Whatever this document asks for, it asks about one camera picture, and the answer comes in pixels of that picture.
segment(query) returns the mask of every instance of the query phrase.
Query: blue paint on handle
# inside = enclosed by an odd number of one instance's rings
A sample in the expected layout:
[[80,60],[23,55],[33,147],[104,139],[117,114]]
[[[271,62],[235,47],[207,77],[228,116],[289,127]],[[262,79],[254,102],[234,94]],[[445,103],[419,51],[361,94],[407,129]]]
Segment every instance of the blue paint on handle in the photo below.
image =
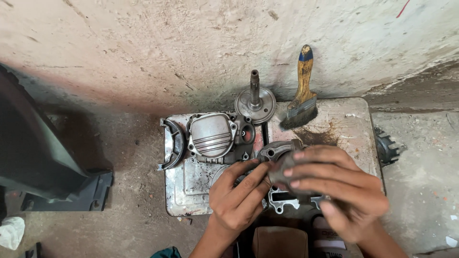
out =
[[313,52],[312,51],[308,51],[307,55],[306,56],[303,56],[303,53],[300,52],[300,57],[298,58],[298,61],[307,61],[307,60],[311,60],[313,58]]

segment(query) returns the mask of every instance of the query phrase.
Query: dirty floor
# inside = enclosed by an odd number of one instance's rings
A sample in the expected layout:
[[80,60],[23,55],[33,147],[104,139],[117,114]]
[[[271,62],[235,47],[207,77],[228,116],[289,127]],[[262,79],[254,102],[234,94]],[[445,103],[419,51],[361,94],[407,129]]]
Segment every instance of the dirty floor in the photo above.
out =
[[[400,160],[383,168],[392,205],[384,218],[387,230],[407,253],[445,248],[445,236],[459,240],[459,220],[451,220],[459,216],[459,129],[452,128],[445,112],[372,116],[403,145]],[[0,247],[0,257],[16,258],[38,241],[47,258],[148,258],[169,246],[183,257],[190,254],[207,216],[192,217],[188,225],[166,213],[164,175],[156,171],[163,159],[158,118],[68,113],[55,123],[85,166],[113,167],[106,209],[23,213],[21,245],[16,251]]]

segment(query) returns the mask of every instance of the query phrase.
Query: white plastic bag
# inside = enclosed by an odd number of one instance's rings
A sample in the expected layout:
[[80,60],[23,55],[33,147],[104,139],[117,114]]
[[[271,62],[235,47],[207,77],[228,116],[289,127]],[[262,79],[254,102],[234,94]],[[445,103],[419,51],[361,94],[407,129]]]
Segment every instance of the white plastic bag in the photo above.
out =
[[24,219],[20,217],[4,219],[0,226],[0,246],[16,250],[21,243],[25,227]]

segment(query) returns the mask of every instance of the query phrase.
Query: brush bristles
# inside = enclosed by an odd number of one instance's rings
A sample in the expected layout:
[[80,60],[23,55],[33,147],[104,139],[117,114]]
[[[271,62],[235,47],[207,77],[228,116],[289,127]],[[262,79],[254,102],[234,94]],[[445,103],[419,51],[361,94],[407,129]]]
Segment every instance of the brush bristles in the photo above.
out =
[[318,114],[317,108],[310,108],[309,110],[306,110],[292,118],[286,118],[284,121],[280,123],[280,127],[285,130],[297,128],[300,126],[303,126],[309,121],[313,120],[316,118]]

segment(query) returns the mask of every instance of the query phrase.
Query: red paint mark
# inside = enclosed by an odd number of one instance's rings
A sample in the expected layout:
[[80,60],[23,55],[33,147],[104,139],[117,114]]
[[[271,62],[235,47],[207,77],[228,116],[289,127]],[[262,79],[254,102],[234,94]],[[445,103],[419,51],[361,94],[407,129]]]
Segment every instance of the red paint mark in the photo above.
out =
[[408,2],[406,2],[406,4],[403,6],[402,10],[400,11],[400,13],[397,15],[396,18],[399,18],[400,15],[402,15],[403,10],[405,10],[405,7],[406,7],[406,5],[407,5],[408,3],[409,3],[409,0],[408,0]]

